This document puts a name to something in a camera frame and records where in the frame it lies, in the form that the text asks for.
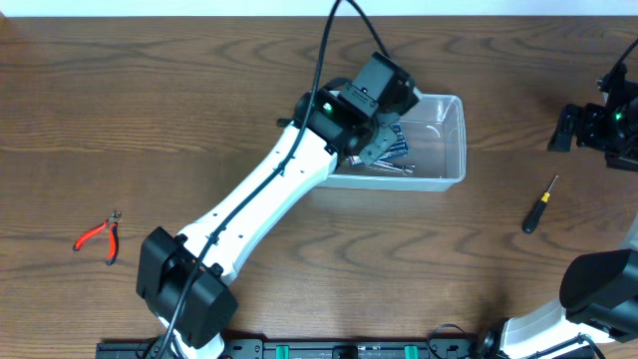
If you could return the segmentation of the blue screwdriver set case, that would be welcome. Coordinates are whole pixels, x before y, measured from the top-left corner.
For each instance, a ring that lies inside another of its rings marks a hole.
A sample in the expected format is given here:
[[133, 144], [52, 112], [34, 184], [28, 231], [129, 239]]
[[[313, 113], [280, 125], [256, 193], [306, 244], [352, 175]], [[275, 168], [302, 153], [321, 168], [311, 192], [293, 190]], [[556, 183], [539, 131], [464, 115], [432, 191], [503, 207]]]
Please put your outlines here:
[[[394, 123], [391, 125], [391, 129], [395, 133], [397, 140], [390, 145], [384, 152], [379, 154], [374, 160], [373, 163], [380, 162], [383, 160], [388, 160], [392, 158], [405, 157], [409, 153], [409, 145], [408, 141], [405, 137], [402, 126], [399, 123]], [[368, 165], [365, 163], [362, 158], [362, 154], [364, 152], [360, 152], [356, 156], [350, 156], [348, 158], [348, 163], [350, 166], [359, 166], [359, 165]]]

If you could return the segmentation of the silver double ring wrench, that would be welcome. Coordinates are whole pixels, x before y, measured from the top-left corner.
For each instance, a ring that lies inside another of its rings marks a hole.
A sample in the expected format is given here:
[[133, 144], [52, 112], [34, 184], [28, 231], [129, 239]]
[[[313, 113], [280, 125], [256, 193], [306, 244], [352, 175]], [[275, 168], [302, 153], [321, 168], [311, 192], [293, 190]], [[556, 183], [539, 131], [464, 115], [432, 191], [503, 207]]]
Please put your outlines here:
[[415, 172], [414, 165], [398, 165], [386, 161], [375, 161], [370, 164], [370, 168], [383, 172], [390, 172], [400, 174], [405, 177], [410, 177]]

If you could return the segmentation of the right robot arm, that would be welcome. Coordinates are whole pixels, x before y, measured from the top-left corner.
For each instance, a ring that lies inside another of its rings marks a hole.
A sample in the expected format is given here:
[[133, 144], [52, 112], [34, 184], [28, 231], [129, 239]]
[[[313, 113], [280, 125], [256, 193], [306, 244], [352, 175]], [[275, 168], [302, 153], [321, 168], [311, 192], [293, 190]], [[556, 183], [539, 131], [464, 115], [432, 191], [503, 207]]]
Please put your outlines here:
[[[637, 170], [637, 85], [626, 78], [625, 50], [597, 88], [601, 105], [566, 105], [547, 148], [573, 146], [603, 153], [613, 170]], [[556, 299], [488, 329], [474, 358], [600, 358], [602, 343], [637, 337], [637, 241], [575, 258]]]

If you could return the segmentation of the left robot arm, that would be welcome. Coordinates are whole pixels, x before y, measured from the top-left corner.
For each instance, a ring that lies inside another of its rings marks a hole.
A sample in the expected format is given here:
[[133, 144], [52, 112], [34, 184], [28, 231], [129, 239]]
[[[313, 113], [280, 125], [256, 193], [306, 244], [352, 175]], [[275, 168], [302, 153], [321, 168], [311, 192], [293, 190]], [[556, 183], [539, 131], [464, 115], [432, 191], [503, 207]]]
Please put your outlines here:
[[141, 246], [136, 292], [164, 322], [151, 353], [220, 355], [238, 303], [229, 286], [259, 241], [309, 190], [355, 156], [373, 163], [398, 139], [392, 125], [419, 100], [410, 74], [375, 52], [354, 79], [304, 94], [266, 158], [214, 209]]

